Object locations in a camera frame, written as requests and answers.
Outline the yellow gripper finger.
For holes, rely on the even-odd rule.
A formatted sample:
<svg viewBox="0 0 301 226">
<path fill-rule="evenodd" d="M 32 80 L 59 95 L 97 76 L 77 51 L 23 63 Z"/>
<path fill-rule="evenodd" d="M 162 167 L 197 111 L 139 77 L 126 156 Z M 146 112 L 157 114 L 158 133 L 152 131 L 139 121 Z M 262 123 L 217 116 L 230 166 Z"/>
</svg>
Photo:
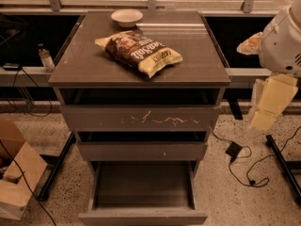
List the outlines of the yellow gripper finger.
<svg viewBox="0 0 301 226">
<path fill-rule="evenodd" d="M 297 79 L 287 74 L 279 73 L 265 80 L 257 79 L 253 85 L 247 132 L 267 132 L 297 91 Z"/>
<path fill-rule="evenodd" d="M 238 45 L 236 51 L 240 54 L 251 56 L 258 53 L 262 32 L 258 32 Z"/>
</svg>

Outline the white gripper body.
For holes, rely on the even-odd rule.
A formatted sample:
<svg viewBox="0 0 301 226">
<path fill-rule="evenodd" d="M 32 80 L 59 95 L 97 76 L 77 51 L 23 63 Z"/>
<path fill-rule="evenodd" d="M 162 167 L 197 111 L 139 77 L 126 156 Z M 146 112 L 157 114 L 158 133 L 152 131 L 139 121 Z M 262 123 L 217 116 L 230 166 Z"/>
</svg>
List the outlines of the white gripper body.
<svg viewBox="0 0 301 226">
<path fill-rule="evenodd" d="M 301 76 L 301 12 L 299 5 L 284 7 L 263 29 L 259 59 L 263 68 L 273 73 Z"/>
</svg>

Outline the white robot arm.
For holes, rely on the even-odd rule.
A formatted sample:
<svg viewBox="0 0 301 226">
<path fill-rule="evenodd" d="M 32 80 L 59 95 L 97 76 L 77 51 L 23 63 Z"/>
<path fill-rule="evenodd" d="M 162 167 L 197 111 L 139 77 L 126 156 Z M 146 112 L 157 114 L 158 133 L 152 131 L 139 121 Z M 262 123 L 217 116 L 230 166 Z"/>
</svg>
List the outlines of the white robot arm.
<svg viewBox="0 0 301 226">
<path fill-rule="evenodd" d="M 246 131 L 267 132 L 298 91 L 301 77 L 301 1 L 281 9 L 272 21 L 236 49 L 240 54 L 258 55 L 271 75 L 253 86 Z"/>
</svg>

